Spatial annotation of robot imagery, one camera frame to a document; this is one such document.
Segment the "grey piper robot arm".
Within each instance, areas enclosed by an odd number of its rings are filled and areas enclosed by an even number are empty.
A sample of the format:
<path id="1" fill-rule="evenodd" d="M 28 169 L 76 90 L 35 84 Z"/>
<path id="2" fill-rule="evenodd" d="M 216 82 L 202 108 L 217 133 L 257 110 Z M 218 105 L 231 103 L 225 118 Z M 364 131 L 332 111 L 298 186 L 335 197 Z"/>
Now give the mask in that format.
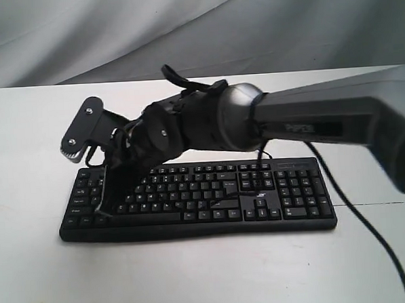
<path id="1" fill-rule="evenodd" d="M 366 146 L 405 193 L 405 65 L 270 93 L 192 85 L 119 123 L 111 139 L 100 211 L 187 150 L 250 152 L 274 139 Z"/>

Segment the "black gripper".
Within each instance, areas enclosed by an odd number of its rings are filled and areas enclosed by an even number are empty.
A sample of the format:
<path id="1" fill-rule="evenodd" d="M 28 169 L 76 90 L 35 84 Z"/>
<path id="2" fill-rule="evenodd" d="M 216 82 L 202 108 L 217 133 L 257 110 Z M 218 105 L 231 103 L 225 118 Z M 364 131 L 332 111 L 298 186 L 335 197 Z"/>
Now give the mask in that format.
<path id="1" fill-rule="evenodd" d="M 102 110 L 99 115 L 99 129 L 104 131 L 103 136 L 107 135 L 107 142 L 100 147 L 104 155 L 104 160 L 101 163 L 101 167 L 105 167 L 104 183 L 95 214 L 111 218 L 113 216 L 112 209 L 122 194 L 121 188 L 123 186 L 116 169 L 142 169 L 142 153 L 136 147 L 137 140 L 133 138 L 133 135 L 143 120 L 141 118 L 129 120 L 108 110 Z"/>

